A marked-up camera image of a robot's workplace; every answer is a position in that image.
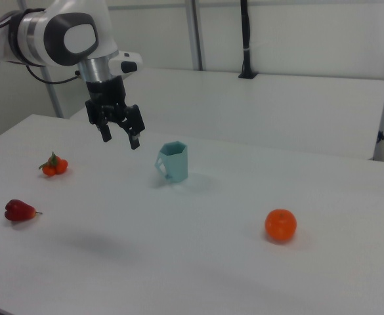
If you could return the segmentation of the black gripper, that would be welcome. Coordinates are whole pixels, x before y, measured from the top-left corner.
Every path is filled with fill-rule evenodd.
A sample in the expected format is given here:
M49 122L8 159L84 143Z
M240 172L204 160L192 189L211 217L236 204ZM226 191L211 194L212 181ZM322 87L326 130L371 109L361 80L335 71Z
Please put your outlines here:
M89 99L85 102L91 124L100 131L103 142L112 139L108 121L117 123L128 135L132 150L140 146L140 133L145 125L139 107L126 106L125 88L121 76L107 81L86 82Z

